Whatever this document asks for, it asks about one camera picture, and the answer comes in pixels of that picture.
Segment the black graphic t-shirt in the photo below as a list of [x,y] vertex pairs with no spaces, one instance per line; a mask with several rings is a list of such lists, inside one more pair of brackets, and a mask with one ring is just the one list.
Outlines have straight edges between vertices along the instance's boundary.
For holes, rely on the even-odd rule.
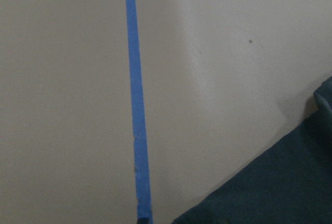
[[317,111],[175,223],[331,223],[331,80]]

